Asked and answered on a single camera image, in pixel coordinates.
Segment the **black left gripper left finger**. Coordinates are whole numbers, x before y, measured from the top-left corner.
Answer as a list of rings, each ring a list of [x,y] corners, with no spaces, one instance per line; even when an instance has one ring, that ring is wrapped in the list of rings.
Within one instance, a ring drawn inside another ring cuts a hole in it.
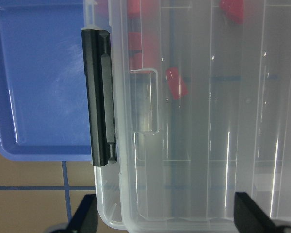
[[[95,194],[83,197],[67,226],[68,233],[96,233],[98,227],[97,198]]]

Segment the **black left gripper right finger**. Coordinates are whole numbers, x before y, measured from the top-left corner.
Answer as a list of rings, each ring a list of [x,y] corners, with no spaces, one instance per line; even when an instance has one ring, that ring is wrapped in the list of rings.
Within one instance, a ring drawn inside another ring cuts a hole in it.
[[[234,195],[234,224],[240,233],[283,233],[245,192]]]

